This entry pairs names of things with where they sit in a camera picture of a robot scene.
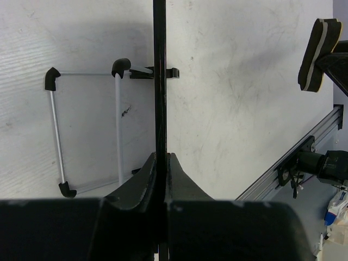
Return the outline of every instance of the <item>tabletop surface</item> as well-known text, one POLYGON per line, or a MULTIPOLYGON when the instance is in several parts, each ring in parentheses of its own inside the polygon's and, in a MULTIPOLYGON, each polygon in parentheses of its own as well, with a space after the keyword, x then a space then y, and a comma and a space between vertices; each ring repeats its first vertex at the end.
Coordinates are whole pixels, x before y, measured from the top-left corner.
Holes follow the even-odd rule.
MULTIPOLYGON (((18 0, 0 7, 0 197, 61 196, 45 72, 108 72, 122 57, 153 65, 152 1, 18 0)), ((167 66, 181 71, 167 84, 168 150, 210 196, 238 197, 331 111, 328 79, 317 94, 297 84, 318 17, 332 17, 331 0, 167 1, 167 66)), ((140 95, 133 86, 123 93, 125 109, 132 105, 123 135, 127 171, 154 150, 153 89, 145 87, 140 95)), ((75 117, 88 119, 83 107, 91 101, 77 102, 75 117)), ((114 104, 103 110, 111 117, 114 104)), ((93 156, 93 144, 102 150, 110 131, 93 141, 98 133, 84 132, 81 155, 71 150, 73 157, 93 156)), ((84 168, 97 169, 97 159, 86 158, 84 168)), ((115 159, 105 162, 99 164, 115 170, 115 159)))

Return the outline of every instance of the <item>blue cap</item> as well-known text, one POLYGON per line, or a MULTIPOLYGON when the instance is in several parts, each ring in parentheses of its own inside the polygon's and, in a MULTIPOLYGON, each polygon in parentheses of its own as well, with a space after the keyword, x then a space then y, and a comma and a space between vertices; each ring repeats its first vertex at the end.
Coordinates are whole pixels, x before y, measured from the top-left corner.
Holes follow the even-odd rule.
POLYGON ((336 215, 331 213, 331 212, 327 212, 325 215, 325 226, 330 226, 335 222, 336 219, 336 215))

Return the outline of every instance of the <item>foam pad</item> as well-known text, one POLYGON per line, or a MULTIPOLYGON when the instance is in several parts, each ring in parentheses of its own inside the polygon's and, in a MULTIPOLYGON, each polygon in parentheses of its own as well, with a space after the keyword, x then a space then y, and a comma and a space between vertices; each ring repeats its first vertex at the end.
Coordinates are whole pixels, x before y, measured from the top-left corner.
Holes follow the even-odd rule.
POLYGON ((319 91, 324 73, 315 66, 315 62, 332 53, 341 31, 342 23, 337 19, 317 19, 315 21, 298 77, 302 91, 319 91))

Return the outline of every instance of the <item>vertical black pole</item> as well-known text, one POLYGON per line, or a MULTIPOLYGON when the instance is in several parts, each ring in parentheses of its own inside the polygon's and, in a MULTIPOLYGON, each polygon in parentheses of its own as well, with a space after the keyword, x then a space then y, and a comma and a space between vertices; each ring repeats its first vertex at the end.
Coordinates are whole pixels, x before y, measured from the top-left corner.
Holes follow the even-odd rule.
POLYGON ((156 117, 156 170, 167 174, 167 107, 166 107, 166 1, 153 0, 154 95, 156 117))

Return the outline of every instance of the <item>scratched white surface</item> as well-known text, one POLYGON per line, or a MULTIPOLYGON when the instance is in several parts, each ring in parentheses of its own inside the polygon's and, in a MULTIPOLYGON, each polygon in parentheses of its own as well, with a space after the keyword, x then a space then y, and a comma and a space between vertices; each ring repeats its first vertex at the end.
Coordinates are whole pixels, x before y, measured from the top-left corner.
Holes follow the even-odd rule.
MULTIPOLYGON (((318 94, 297 85, 317 17, 332 17, 332 1, 167 2, 167 63, 181 70, 179 80, 168 81, 168 148, 211 196, 237 197, 331 111, 329 80, 318 94)), ((42 90, 47 69, 109 71, 120 57, 150 65, 152 39, 151 0, 0 2, 0 197, 60 197, 42 90)), ((123 100, 132 110, 123 119, 130 169, 153 150, 153 88, 143 80, 128 84, 123 100)), ((58 97, 65 111, 75 96, 58 97)), ((73 117, 88 119, 82 108, 93 101, 86 96, 76 96, 80 109, 73 117)), ((107 121, 115 108, 110 101, 104 107, 107 121)), ((97 141, 108 135, 92 144, 101 150, 97 141)), ((72 162, 86 153, 71 151, 72 162)), ((86 160, 92 169, 102 164, 86 160)), ((107 165, 110 170, 113 162, 107 165)))

